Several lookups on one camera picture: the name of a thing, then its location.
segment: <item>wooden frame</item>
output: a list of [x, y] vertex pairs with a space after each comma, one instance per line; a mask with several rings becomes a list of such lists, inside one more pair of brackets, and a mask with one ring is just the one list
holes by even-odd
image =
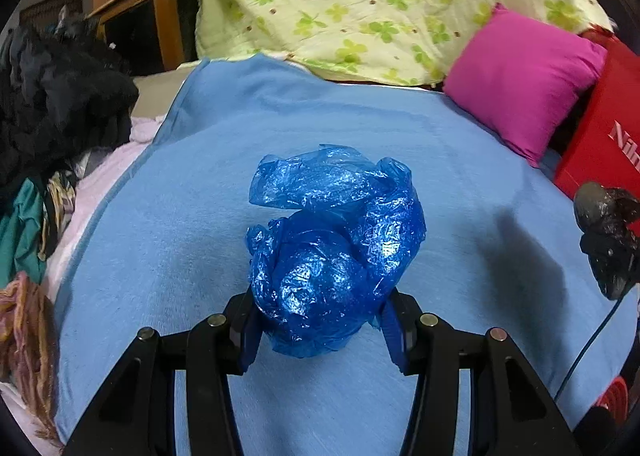
[[[98, 16], [98, 34], [104, 35], [104, 24], [146, 0], [110, 0], [91, 16]], [[158, 42], [165, 70], [174, 70], [185, 61], [180, 33], [177, 0], [153, 0]]]

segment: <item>black jacket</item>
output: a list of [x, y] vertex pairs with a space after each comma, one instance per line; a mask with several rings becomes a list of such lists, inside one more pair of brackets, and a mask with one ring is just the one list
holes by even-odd
[[78, 43], [18, 27], [0, 49], [0, 213], [27, 177], [60, 160], [129, 141], [130, 77]]

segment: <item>crumpled plastic bag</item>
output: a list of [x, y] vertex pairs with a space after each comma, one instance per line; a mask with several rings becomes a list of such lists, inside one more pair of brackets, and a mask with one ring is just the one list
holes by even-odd
[[299, 209], [246, 235], [273, 349], [295, 357], [339, 350], [372, 321], [426, 235], [411, 170], [352, 147], [264, 157], [249, 201]]

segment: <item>teal fabric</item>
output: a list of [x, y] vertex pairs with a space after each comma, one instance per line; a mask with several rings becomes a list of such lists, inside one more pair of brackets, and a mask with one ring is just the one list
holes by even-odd
[[0, 219], [0, 289], [20, 271], [34, 283], [42, 281], [47, 266], [38, 258], [42, 212], [40, 192], [26, 179], [14, 199], [11, 215], [6, 213]]

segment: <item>black cable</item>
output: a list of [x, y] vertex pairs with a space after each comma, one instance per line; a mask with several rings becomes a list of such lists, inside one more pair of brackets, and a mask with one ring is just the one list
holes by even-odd
[[613, 314], [615, 314], [616, 310], [618, 309], [618, 306], [620, 306], [620, 303], [622, 303], [622, 299], [623, 299], [623, 297], [625, 295], [626, 295], [626, 292], [623, 292], [622, 295], [616, 301], [615, 305], [613, 305], [613, 308], [611, 308], [611, 311], [604, 318], [604, 321], [602, 321], [600, 326], [598, 326], [597, 330], [593, 333], [591, 338], [587, 341], [587, 344], [585, 344], [584, 348], [582, 348], [580, 353], [578, 353], [578, 356], [575, 357], [574, 363], [571, 364], [571, 367], [569, 368], [568, 373], [566, 374], [564, 380], [562, 381], [562, 384], [560, 384], [560, 387], [558, 388], [558, 392], [556, 392], [556, 396], [554, 396], [554, 402], [556, 402], [556, 403], [558, 402], [558, 398], [560, 398], [560, 395], [562, 394], [562, 392], [564, 391], [564, 388], [566, 387], [567, 383], [569, 382], [569, 378], [571, 378], [571, 375], [574, 374], [576, 366], [578, 365], [578, 363], [580, 362], [580, 360], [582, 359], [584, 354], [587, 353], [587, 350], [591, 347], [591, 345], [593, 344], [593, 341], [596, 340], [596, 337], [600, 334], [600, 332], [607, 325], [607, 322], [609, 322], [609, 319], [611, 319], [611, 317], [613, 317]]

